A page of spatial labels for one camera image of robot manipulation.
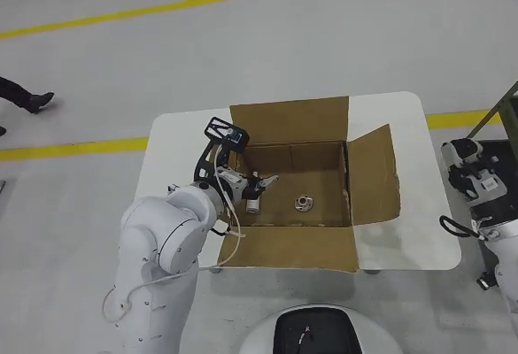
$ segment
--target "white robotic arm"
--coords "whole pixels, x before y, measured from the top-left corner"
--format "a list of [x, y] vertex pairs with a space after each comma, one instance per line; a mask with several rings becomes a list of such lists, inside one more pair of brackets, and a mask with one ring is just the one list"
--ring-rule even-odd
[[452, 235], [485, 241], [485, 246], [498, 257], [496, 282], [506, 299], [518, 337], [518, 192], [509, 193], [496, 172], [498, 160], [485, 157], [479, 142], [471, 139], [447, 142], [442, 146], [442, 155], [450, 184], [464, 196], [471, 211], [473, 229], [445, 216], [440, 217], [440, 224]]
[[[217, 232], [213, 227], [227, 206], [238, 226], [234, 234], [241, 236], [235, 206], [242, 199], [256, 199], [278, 179], [244, 176], [227, 166], [229, 152], [243, 152], [249, 141], [242, 129], [213, 118], [205, 133], [211, 141], [197, 163], [195, 181], [170, 188], [165, 197], [136, 200], [121, 220], [114, 287], [117, 317], [110, 321], [120, 330], [129, 354], [179, 352], [197, 273], [204, 269], [198, 267], [197, 255], [207, 233]], [[214, 147], [211, 163], [206, 159]]]

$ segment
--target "yellow floor line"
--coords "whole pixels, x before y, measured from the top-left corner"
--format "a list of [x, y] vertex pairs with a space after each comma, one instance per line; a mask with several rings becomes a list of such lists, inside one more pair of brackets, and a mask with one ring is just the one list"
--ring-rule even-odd
[[144, 7], [142, 9], [127, 10], [123, 12], [110, 13], [107, 15], [87, 17], [85, 19], [73, 19], [65, 22], [49, 23], [45, 25], [1, 32], [0, 40], [12, 37], [19, 37], [22, 35], [32, 35], [42, 32], [58, 31], [59, 29], [64, 28], [94, 25], [96, 23], [116, 21], [118, 19], [132, 19], [134, 17], [151, 15], [153, 13], [170, 12], [174, 10], [187, 9], [190, 7], [221, 3], [223, 1], [225, 0], [185, 0], [173, 4], [163, 4], [151, 7]]
[[[471, 111], [471, 112], [457, 112], [457, 113], [443, 113], [430, 114], [426, 117], [428, 121], [428, 129], [449, 129], [453, 127], [474, 127], [488, 111]], [[502, 124], [499, 114], [487, 123], [489, 125]]]
[[40, 146], [0, 150], [0, 161], [29, 160], [36, 158], [67, 158], [71, 156], [113, 154], [144, 151], [149, 138], [110, 140], [107, 142], [78, 142], [64, 145]]
[[[449, 129], [474, 127], [487, 111], [431, 114], [426, 120], [429, 129]], [[498, 114], [489, 124], [501, 124]], [[71, 156], [114, 154], [146, 150], [148, 137], [135, 139], [110, 140], [106, 142], [78, 142], [63, 145], [40, 146], [0, 150], [0, 161], [29, 160], [36, 158], [66, 158]]]

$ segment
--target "white robot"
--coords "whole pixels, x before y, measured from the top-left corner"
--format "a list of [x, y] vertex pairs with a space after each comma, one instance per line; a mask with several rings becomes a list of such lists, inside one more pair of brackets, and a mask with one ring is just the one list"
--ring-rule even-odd
[[[494, 275], [518, 337], [518, 172], [506, 182], [507, 186], [497, 174], [499, 160], [487, 158], [483, 146], [471, 139], [444, 143], [442, 156], [450, 184], [469, 206], [472, 229], [445, 216], [440, 217], [440, 224], [452, 235], [484, 241], [498, 257]], [[479, 284], [487, 289], [490, 284], [482, 281]]]
[[[244, 176], [228, 167], [229, 153], [242, 153], [249, 136], [212, 118], [210, 142], [197, 162], [194, 182], [169, 188], [166, 197], [135, 201], [121, 220], [115, 317], [127, 354], [177, 354], [194, 301], [197, 255], [208, 232], [241, 237], [235, 205], [257, 199], [277, 176]], [[227, 206], [237, 232], [214, 228]], [[401, 354], [394, 339], [373, 321], [334, 305], [304, 305], [271, 315], [244, 341], [242, 354], [340, 352]]]

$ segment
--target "white cylinder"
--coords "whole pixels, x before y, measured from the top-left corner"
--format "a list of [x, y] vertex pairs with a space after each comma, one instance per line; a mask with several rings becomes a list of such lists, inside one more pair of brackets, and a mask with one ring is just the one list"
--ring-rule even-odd
[[[252, 173], [253, 176], [259, 177], [256, 171]], [[260, 197], [256, 200], [247, 200], [247, 212], [250, 214], [258, 214], [260, 212]]]

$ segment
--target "open cardboard box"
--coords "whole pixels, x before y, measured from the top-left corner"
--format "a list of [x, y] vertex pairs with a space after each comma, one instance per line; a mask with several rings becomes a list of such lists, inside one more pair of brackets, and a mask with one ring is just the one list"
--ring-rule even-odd
[[[260, 214], [238, 206], [246, 237], [226, 266], [357, 271], [352, 226], [400, 213], [390, 127], [347, 142], [349, 97], [237, 105], [231, 118], [251, 136], [232, 167], [280, 180], [260, 198]], [[295, 208], [301, 195], [313, 199], [309, 212]], [[227, 235], [219, 261], [235, 245]]]

